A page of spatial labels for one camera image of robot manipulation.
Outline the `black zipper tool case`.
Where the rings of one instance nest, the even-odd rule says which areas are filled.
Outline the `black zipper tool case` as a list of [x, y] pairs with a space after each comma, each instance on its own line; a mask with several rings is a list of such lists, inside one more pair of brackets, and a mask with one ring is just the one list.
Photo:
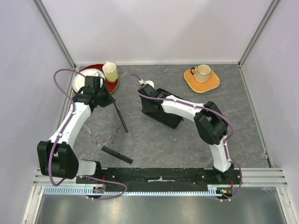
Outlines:
[[[138, 92], [140, 92], [140, 90], [154, 91], [154, 89], [151, 86], [147, 86], [145, 88], [140, 88], [138, 90]], [[163, 90], [163, 92], [161, 93], [161, 96], [158, 98], [166, 98], [167, 96], [172, 95], [172, 93], [170, 93], [164, 89], [159, 88], [157, 90]], [[160, 111], [160, 112], [151, 112], [151, 113], [144, 113], [144, 114], [155, 119], [156, 121], [172, 128], [172, 129], [175, 129], [179, 125], [180, 121], [183, 119], [183, 117], [181, 117], [181, 116], [178, 116], [178, 115], [175, 115], [172, 113], [166, 113], [163, 110], [163, 108], [162, 108], [162, 111]]]

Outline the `black handled comb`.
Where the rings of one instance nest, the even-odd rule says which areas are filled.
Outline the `black handled comb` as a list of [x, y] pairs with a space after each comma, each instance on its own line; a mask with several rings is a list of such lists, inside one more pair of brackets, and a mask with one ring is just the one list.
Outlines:
[[114, 102], [114, 107], [115, 107], [115, 109], [116, 109], [116, 111], [117, 111], [117, 114], [118, 114], [120, 120], [121, 120], [121, 123], [122, 123], [122, 126], [124, 127], [125, 132], [128, 133], [129, 130], [128, 130], [128, 128], [127, 128], [127, 125], [126, 125], [126, 123], [125, 123], [125, 120], [124, 120], [124, 118], [123, 118], [123, 116], [122, 116], [122, 114], [121, 114], [121, 111], [118, 109], [118, 107], [117, 107], [117, 105], [116, 105], [115, 102]]

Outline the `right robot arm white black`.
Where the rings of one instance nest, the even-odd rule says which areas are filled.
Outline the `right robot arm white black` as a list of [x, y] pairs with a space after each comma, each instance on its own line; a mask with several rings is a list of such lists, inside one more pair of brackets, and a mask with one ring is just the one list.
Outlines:
[[232, 176], [232, 164], [227, 149], [228, 122], [217, 105], [192, 103], [172, 95], [166, 90], [155, 90], [150, 84], [143, 84], [138, 90], [142, 113], [175, 129], [183, 119], [195, 123], [200, 138], [209, 145], [213, 157], [212, 178], [226, 183]]

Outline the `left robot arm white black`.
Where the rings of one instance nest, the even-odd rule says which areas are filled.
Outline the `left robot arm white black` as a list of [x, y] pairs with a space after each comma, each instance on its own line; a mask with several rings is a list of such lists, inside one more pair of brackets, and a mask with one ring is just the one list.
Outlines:
[[84, 176], [91, 183], [99, 183], [103, 173], [97, 169], [97, 162], [79, 160], [73, 146], [77, 135], [97, 106], [106, 107], [115, 103], [99, 76], [86, 76], [85, 84], [71, 98], [71, 107], [58, 130], [48, 141], [40, 141], [37, 145], [38, 160], [42, 175], [73, 179]]

